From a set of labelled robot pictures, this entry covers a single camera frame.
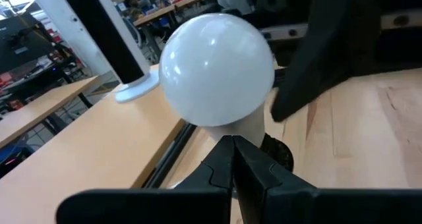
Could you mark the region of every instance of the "monitor screen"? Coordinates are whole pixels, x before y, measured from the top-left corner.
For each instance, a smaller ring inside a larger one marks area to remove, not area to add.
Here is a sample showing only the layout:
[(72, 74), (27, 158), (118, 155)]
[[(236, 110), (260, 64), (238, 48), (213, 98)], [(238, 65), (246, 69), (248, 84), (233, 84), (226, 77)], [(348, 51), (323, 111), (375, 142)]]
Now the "monitor screen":
[(54, 48), (38, 31), (15, 37), (38, 21), (29, 13), (0, 20), (0, 74), (51, 53)]

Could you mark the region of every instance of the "computer monitor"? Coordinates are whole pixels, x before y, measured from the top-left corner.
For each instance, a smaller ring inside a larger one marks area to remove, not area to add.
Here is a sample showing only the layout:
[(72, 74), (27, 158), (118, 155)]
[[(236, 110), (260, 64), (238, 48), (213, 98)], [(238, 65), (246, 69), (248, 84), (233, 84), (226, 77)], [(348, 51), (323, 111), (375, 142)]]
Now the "computer monitor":
[(0, 20), (0, 74), (54, 50), (52, 44), (36, 31), (28, 31), (20, 37), (18, 43), (11, 41), (21, 30), (30, 28), (37, 22), (29, 13)]

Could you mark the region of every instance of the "white cylinder stand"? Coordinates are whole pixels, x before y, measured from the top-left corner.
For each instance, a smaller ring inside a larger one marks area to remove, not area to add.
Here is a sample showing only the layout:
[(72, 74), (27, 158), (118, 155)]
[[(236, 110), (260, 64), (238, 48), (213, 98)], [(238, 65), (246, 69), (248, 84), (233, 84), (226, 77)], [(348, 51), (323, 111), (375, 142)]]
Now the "white cylinder stand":
[(240, 135), (260, 148), (265, 136), (264, 104), (246, 117), (228, 125), (205, 126), (203, 128), (216, 142), (224, 135)]
[(126, 88), (116, 93), (115, 99), (118, 103), (125, 103), (139, 98), (149, 91), (154, 89), (160, 83), (160, 77), (158, 76), (158, 69), (151, 70), (149, 75), (144, 75), (138, 80), (124, 85)]

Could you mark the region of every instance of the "white round base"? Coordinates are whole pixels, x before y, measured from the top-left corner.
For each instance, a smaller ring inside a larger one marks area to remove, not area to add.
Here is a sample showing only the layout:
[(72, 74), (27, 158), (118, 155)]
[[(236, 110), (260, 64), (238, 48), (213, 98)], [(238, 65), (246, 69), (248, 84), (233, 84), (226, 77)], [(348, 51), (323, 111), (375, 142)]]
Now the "white round base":
[(158, 77), (158, 70), (151, 70), (150, 76), (145, 81), (139, 84), (132, 84), (125, 90), (117, 92), (115, 99), (118, 103), (132, 101), (147, 94), (149, 91), (157, 87), (159, 83), (160, 79)]

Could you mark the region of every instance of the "white sphere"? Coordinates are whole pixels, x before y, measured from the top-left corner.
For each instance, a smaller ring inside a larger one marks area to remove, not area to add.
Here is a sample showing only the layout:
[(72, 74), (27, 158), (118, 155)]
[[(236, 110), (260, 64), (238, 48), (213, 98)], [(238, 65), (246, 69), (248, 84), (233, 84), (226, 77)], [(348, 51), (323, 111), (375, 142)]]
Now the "white sphere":
[(160, 59), (166, 99), (186, 121), (220, 126), (251, 114), (274, 82), (270, 47), (248, 22), (229, 14), (190, 19)]

